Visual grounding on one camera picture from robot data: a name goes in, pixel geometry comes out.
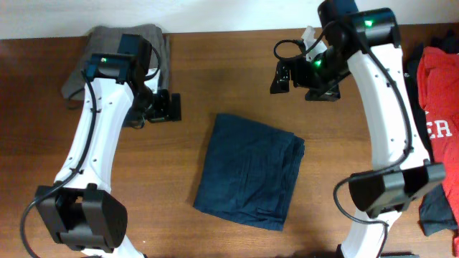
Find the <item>dark blue shorts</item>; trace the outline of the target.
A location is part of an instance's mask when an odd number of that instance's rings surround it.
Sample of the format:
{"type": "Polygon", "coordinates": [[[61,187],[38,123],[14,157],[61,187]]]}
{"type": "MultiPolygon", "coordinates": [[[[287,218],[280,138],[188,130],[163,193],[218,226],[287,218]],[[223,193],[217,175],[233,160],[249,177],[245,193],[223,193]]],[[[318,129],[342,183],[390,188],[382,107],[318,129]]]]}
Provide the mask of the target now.
{"type": "Polygon", "coordinates": [[[216,116],[193,207],[282,231],[305,154],[292,132],[228,113],[216,116]]]}

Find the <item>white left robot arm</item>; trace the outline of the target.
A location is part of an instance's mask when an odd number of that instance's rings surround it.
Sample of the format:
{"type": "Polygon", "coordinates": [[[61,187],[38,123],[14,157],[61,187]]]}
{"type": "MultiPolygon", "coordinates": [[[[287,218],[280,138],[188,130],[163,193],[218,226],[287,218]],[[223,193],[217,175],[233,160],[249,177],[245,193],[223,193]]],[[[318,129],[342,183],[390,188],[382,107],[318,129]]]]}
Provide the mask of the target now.
{"type": "Polygon", "coordinates": [[[181,99],[161,89],[159,56],[138,34],[123,34],[115,54],[94,53],[82,69],[80,121],[51,186],[39,186],[36,209],[57,244],[87,257],[143,257],[128,238],[128,212],[111,195],[112,164],[122,128],[181,120],[181,99]]]}

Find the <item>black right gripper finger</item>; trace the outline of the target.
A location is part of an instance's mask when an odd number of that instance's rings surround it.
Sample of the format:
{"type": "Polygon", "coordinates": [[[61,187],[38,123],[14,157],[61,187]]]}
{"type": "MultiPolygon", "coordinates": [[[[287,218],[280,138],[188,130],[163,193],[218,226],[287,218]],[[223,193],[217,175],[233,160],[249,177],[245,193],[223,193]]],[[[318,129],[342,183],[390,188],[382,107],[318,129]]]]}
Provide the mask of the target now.
{"type": "Polygon", "coordinates": [[[305,100],[311,102],[335,102],[340,98],[341,93],[338,85],[328,85],[318,89],[311,88],[305,95],[305,100]]]}
{"type": "Polygon", "coordinates": [[[270,86],[270,94],[288,93],[290,91],[290,69],[286,63],[279,61],[275,69],[275,76],[270,86]]]}

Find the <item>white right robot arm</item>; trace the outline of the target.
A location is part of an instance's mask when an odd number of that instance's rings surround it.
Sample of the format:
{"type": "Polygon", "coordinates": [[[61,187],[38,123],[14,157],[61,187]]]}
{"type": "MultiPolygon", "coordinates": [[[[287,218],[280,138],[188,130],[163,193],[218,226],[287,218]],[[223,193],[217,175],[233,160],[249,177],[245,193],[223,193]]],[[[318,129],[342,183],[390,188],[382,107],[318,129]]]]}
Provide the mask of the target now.
{"type": "Polygon", "coordinates": [[[278,58],[270,91],[304,87],[307,101],[333,102],[341,96],[340,81],[354,78],[371,138],[372,169],[342,181],[356,211],[335,255],[381,257],[395,221],[442,183],[445,167],[431,160],[415,124],[394,12],[359,11],[354,1],[325,0],[318,16],[321,33],[307,29],[296,41],[300,53],[278,58]]]}

